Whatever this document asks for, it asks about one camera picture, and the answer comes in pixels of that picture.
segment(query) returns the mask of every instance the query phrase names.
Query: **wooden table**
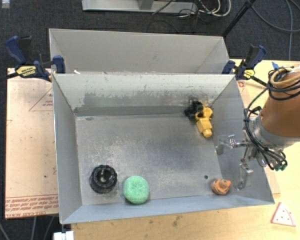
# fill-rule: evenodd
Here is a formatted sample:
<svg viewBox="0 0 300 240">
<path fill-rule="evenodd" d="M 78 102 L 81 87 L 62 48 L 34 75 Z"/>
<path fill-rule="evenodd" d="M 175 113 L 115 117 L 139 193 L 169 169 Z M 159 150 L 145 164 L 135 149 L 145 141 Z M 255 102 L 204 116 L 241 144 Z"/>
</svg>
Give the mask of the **wooden table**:
<svg viewBox="0 0 300 240">
<path fill-rule="evenodd" d="M 276 61 L 280 66 L 298 66 L 300 61 Z M 255 68 L 255 76 L 267 81 L 271 61 Z M 245 106 L 262 86 L 239 81 Z M 264 104 L 264 94 L 257 105 Z M 75 240 L 300 240 L 300 142 L 285 149 L 288 167 L 267 173 L 274 205 L 260 205 L 162 216 L 72 224 Z M 272 224 L 279 202 L 290 209 L 295 227 Z"/>
</svg>

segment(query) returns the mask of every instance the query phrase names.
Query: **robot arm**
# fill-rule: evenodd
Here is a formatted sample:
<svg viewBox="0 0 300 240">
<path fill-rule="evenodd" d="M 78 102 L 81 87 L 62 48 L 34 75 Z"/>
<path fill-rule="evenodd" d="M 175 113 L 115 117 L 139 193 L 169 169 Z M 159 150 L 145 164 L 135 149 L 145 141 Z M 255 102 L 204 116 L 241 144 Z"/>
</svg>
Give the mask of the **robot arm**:
<svg viewBox="0 0 300 240">
<path fill-rule="evenodd" d="M 253 103 L 265 92 L 269 97 L 264 106 L 253 108 Z M 223 153 L 224 147 L 245 147 L 239 189 L 250 184 L 253 172 L 247 164 L 250 160 L 257 160 L 260 166 L 276 171 L 287 167 L 283 150 L 300 142 L 300 72 L 284 67 L 270 71 L 265 89 L 244 110 L 244 124 L 244 145 L 231 135 L 219 136 L 216 146 L 218 155 Z"/>
</svg>

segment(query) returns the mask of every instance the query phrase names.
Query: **bin floor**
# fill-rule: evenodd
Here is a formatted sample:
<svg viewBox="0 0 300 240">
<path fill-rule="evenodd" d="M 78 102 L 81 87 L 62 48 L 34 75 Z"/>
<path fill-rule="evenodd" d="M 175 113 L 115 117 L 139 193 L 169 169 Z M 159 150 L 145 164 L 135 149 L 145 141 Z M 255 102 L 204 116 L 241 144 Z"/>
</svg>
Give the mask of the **bin floor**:
<svg viewBox="0 0 300 240">
<path fill-rule="evenodd" d="M 213 195 L 210 184 L 222 178 L 212 138 L 206 139 L 183 114 L 90 116 L 76 118 L 83 205 L 125 202 L 123 184 L 144 177 L 149 199 Z M 99 165 L 118 175 L 111 192 L 92 190 L 89 178 Z"/>
</svg>

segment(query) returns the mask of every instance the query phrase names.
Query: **warning sticker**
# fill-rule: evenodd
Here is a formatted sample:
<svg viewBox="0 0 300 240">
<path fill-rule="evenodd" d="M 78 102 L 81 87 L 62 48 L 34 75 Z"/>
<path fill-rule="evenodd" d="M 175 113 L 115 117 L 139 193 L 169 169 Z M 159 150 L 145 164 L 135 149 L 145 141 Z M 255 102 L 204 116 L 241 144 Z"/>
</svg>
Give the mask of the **warning sticker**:
<svg viewBox="0 0 300 240">
<path fill-rule="evenodd" d="M 58 214 L 57 194 L 5 198 L 5 218 Z"/>
</svg>

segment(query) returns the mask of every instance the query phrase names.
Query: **yellow clamp label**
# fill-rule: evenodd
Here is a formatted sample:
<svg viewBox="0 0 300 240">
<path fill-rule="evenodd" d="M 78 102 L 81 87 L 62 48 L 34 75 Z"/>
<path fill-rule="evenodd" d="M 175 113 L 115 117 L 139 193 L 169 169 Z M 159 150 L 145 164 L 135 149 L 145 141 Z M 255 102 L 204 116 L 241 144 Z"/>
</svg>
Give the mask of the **yellow clamp label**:
<svg viewBox="0 0 300 240">
<path fill-rule="evenodd" d="M 34 75 L 37 71 L 35 66 L 21 66 L 16 70 L 16 72 L 21 77 L 26 78 L 30 75 Z"/>
<path fill-rule="evenodd" d="M 247 69 L 244 71 L 243 75 L 249 79 L 250 77 L 254 76 L 254 74 L 255 74 L 255 71 L 253 69 Z"/>
</svg>

